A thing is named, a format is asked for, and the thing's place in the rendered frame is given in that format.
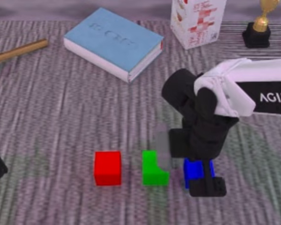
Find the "red cube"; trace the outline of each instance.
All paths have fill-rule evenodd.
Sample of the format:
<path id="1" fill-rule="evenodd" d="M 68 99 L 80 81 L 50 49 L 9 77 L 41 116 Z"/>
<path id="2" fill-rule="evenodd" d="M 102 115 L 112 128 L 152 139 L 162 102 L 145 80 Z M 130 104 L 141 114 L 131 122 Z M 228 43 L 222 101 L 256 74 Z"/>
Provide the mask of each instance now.
<path id="1" fill-rule="evenodd" d="M 94 177 L 98 186 L 121 185 L 121 152 L 96 151 Z"/>

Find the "white and red box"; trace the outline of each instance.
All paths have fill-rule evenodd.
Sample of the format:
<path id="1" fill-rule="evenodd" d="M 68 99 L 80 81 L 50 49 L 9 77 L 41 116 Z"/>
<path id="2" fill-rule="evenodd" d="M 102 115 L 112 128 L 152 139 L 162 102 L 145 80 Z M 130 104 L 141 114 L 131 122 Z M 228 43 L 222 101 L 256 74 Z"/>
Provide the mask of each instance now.
<path id="1" fill-rule="evenodd" d="M 219 37 L 227 0 L 172 0 L 170 27 L 188 50 Z"/>

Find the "gold trophy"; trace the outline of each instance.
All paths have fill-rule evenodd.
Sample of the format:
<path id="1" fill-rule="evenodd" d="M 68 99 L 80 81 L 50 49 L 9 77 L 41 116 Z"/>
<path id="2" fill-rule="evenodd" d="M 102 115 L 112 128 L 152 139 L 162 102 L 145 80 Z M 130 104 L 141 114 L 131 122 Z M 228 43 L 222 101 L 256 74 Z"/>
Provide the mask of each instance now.
<path id="1" fill-rule="evenodd" d="M 268 48 L 271 30 L 268 26 L 266 15 L 272 12 L 280 0 L 260 0 L 262 15 L 258 16 L 255 22 L 248 23 L 247 29 L 243 32 L 243 39 L 247 48 Z"/>

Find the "blue cube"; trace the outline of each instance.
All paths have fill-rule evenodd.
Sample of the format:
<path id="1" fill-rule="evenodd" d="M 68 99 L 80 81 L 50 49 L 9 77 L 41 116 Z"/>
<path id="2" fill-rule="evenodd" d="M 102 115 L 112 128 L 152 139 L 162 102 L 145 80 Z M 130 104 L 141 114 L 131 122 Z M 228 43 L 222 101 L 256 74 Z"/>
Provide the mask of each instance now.
<path id="1" fill-rule="evenodd" d="M 210 161 L 211 168 L 211 176 L 214 177 L 214 165 L 212 161 Z M 183 163 L 183 171 L 184 171 L 184 181 L 185 188 L 189 189 L 189 180 L 197 180 L 204 178 L 203 164 L 202 161 L 189 161 L 187 158 L 184 159 Z"/>

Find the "green cube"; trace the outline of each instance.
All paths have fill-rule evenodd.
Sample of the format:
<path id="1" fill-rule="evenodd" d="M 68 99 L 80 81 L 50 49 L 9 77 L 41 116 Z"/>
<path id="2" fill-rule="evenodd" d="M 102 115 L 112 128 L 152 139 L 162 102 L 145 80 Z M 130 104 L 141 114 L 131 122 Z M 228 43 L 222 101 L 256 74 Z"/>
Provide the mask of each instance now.
<path id="1" fill-rule="evenodd" d="M 157 165 L 157 155 L 154 150 L 142 152 L 142 184 L 168 185 L 170 173 L 163 171 Z"/>

